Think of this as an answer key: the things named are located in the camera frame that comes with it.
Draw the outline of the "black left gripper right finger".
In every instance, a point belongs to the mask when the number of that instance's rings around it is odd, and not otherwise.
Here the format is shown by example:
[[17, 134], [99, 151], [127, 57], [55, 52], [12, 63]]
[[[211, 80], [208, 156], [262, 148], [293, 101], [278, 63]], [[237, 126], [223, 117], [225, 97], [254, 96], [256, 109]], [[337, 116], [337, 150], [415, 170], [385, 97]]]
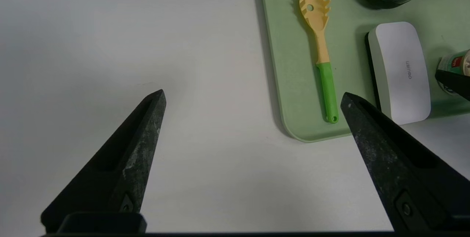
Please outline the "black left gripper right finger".
[[469, 234], [468, 179], [364, 98], [340, 107], [397, 234]]

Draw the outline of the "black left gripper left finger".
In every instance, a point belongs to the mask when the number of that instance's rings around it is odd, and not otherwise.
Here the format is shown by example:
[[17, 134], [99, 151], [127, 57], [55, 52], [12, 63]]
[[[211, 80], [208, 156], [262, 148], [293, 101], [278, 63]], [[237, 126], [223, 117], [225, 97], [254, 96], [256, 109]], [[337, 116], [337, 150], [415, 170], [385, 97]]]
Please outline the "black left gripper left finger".
[[140, 214], [166, 111], [147, 95], [42, 212], [47, 234], [144, 234]]

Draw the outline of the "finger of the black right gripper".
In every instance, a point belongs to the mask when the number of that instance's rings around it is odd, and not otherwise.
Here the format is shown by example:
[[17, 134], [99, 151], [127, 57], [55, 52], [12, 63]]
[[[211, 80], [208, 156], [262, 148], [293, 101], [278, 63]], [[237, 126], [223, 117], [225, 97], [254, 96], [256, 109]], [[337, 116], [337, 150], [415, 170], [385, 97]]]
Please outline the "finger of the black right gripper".
[[453, 93], [470, 101], [470, 77], [445, 70], [437, 70], [435, 78], [445, 91]]

